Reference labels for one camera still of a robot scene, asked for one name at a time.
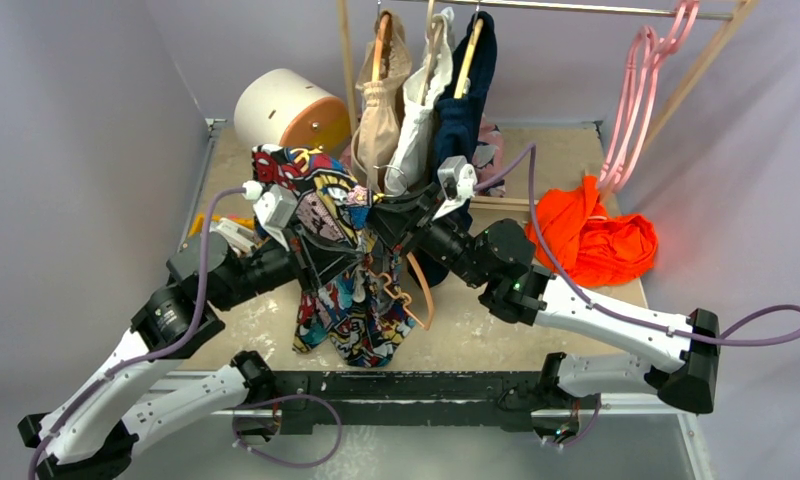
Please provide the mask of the wooden hanger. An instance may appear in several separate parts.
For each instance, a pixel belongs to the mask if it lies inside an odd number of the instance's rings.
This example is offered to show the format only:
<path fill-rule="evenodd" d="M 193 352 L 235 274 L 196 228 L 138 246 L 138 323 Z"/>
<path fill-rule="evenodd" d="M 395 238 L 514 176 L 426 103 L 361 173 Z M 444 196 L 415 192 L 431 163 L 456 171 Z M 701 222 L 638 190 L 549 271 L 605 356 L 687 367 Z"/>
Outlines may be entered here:
<path fill-rule="evenodd" d="M 379 186 L 387 196 L 398 196 L 408 193 L 412 183 L 399 167 L 377 165 L 371 170 L 376 173 Z M 420 262 L 412 252 L 403 257 L 403 271 L 398 280 L 389 283 L 404 302 L 404 311 L 423 331 L 429 332 L 435 319 L 435 302 L 432 290 L 424 278 Z"/>

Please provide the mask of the colourful comic print shorts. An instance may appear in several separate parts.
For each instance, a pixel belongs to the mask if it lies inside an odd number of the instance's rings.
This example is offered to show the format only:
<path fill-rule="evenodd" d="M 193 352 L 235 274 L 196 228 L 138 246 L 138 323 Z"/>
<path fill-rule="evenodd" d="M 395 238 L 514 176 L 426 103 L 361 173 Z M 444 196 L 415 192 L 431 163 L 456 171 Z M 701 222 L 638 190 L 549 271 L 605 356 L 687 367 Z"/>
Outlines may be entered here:
<path fill-rule="evenodd" d="M 402 260 L 367 229 L 383 197 L 360 184 L 343 163 L 308 147 L 252 148 L 254 181 L 277 185 L 297 200 L 294 222 L 333 244 L 356 248 L 360 259 L 300 297 L 293 348 L 306 354 L 330 342 L 348 366 L 388 365 L 415 325 L 405 301 L 389 294 Z"/>

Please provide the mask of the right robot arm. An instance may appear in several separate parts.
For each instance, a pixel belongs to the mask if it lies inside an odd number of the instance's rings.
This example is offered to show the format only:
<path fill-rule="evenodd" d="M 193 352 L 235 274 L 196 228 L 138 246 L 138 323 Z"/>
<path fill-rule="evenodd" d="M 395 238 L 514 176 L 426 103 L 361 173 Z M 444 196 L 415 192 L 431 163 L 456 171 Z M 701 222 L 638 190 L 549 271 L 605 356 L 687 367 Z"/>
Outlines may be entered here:
<path fill-rule="evenodd" d="M 506 323 L 570 331 L 620 351 L 548 355 L 537 381 L 545 404 L 560 407 L 601 393 L 647 393 L 678 410 L 713 412 L 720 358 L 715 313 L 659 312 L 574 287 L 534 263 L 535 246 L 515 219 L 498 219 L 472 234 L 437 217 L 445 203 L 431 185 L 374 204 L 366 225 L 385 246 L 401 253 L 419 250 L 468 287 L 481 289 L 479 303 Z"/>

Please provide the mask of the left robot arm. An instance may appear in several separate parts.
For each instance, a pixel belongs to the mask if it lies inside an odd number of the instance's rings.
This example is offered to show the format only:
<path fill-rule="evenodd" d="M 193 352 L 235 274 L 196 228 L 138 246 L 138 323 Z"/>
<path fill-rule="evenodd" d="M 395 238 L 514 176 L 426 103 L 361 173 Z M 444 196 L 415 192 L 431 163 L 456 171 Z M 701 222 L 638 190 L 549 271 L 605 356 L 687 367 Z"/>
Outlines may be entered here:
<path fill-rule="evenodd" d="M 256 351 L 149 398 L 160 379 L 224 330 L 220 313 L 290 282 L 313 290 L 358 253 L 307 233 L 240 251 L 218 231 L 189 237 L 168 260 L 167 283 L 138 310 L 104 363 L 67 401 L 18 425 L 33 451 L 31 479 L 114 479 L 153 444 L 219 410 L 241 412 L 310 401 L 284 390 Z"/>

